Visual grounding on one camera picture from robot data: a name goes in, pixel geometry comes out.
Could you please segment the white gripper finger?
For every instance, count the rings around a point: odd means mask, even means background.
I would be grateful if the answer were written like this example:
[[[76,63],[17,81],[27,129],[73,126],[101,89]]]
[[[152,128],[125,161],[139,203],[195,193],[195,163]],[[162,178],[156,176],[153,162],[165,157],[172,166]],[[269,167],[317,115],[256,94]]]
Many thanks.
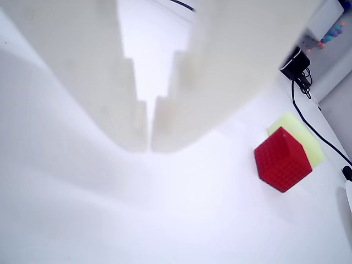
[[[147,149],[116,1],[1,1],[1,8],[94,123],[119,147]]]
[[[156,101],[155,152],[182,150],[271,83],[320,1],[203,1]]]

